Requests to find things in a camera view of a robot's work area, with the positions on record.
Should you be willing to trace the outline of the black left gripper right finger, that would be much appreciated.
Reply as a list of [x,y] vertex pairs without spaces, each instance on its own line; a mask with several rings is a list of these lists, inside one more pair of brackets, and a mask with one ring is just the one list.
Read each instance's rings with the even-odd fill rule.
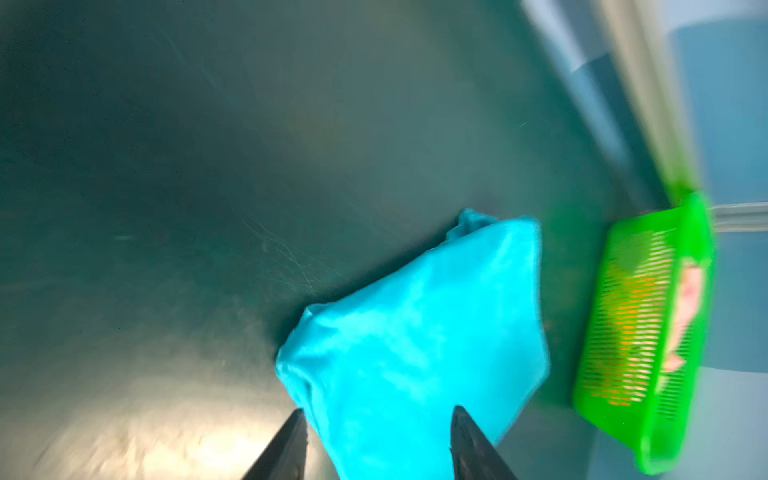
[[517,480],[468,411],[459,405],[453,410],[450,439],[455,480]]

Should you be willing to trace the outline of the teal printed t-shirt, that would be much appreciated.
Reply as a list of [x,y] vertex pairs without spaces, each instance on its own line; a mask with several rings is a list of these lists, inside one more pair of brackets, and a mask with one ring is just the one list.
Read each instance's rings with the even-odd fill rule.
[[500,441],[550,372],[539,222],[463,211],[438,246],[308,306],[276,373],[342,479],[449,479],[465,408]]

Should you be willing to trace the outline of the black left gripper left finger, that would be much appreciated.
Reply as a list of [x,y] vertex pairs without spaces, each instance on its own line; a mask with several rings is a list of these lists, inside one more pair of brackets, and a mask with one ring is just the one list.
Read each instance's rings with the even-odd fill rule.
[[243,480],[303,480],[308,447],[308,425],[302,409],[294,410]]

